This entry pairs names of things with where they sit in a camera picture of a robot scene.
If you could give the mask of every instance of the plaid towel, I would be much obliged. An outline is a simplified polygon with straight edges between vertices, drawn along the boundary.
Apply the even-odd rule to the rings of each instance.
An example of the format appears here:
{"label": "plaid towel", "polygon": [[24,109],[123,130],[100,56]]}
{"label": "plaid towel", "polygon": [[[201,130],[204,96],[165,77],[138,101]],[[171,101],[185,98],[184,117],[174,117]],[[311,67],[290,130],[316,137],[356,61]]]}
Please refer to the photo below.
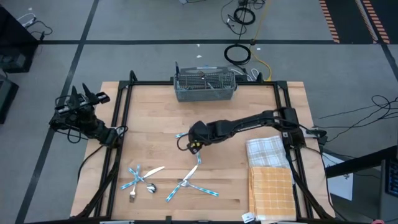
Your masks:
{"label": "plaid towel", "polygon": [[296,220],[290,169],[250,168],[249,211],[261,223]]}
{"label": "plaid towel", "polygon": [[246,141],[249,166],[290,168],[286,152],[279,136]]}

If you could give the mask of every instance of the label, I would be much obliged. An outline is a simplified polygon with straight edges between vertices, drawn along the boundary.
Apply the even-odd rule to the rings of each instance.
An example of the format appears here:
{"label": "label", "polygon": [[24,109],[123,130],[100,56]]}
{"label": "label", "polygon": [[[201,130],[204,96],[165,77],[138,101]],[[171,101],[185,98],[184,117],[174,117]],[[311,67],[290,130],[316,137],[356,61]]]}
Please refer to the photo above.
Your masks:
{"label": "label", "polygon": [[242,215],[242,219],[244,223],[248,223],[254,221],[254,215],[251,212],[247,212],[246,214]]}

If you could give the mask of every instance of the floor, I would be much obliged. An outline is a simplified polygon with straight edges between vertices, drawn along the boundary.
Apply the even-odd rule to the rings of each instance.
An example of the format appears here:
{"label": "floor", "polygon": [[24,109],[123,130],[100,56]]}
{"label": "floor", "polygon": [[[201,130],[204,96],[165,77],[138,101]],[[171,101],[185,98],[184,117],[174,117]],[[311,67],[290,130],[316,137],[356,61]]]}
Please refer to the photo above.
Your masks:
{"label": "floor", "polygon": [[[93,91],[106,81],[127,80],[134,70],[139,80],[168,80],[174,61],[181,67],[231,66],[223,56],[227,41],[236,39],[222,22],[220,9],[229,0],[207,0],[181,5],[178,0],[0,0],[14,16],[33,12],[52,27],[45,40],[65,40],[40,45],[29,73],[10,74],[20,88],[7,121],[0,126],[0,222],[14,223],[32,174],[42,152],[53,115],[53,101],[69,90]],[[232,14],[235,4],[224,9]],[[259,19],[248,26],[242,39],[251,39]],[[221,40],[218,44],[172,44],[160,41],[121,44],[80,44],[79,40]],[[397,77],[380,45],[335,45],[318,0],[273,0],[258,39],[314,40],[309,44],[257,44],[256,54],[273,71],[273,80],[303,81],[314,123],[319,126],[350,126],[374,108],[357,113],[317,119],[321,116],[372,105],[373,95],[389,100],[397,96]],[[398,46],[388,45],[398,57]],[[231,52],[235,59],[244,52]],[[257,62],[246,68],[266,69]],[[329,150],[358,157],[397,142],[396,119],[380,120],[356,128],[328,143]],[[330,138],[342,129],[328,129]],[[19,221],[39,222],[68,218],[76,189],[76,174],[86,142],[70,144],[56,134],[30,206]],[[351,214],[357,221],[368,220]]]}

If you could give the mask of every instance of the orange towel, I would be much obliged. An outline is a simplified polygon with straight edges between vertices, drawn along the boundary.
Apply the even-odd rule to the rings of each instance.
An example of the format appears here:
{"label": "orange towel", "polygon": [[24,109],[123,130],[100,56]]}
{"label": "orange towel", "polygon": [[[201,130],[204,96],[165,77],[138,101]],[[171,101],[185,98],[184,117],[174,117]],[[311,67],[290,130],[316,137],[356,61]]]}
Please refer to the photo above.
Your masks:
{"label": "orange towel", "polygon": [[257,221],[296,220],[290,169],[250,167],[249,211]]}

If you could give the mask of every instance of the white checkered towel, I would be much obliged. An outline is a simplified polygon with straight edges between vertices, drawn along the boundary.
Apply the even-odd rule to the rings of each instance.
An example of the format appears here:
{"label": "white checkered towel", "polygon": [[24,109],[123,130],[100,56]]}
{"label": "white checkered towel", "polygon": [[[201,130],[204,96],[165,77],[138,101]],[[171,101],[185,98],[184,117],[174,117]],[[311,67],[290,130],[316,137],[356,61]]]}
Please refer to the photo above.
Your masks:
{"label": "white checkered towel", "polygon": [[289,168],[285,148],[279,136],[246,141],[249,166]]}

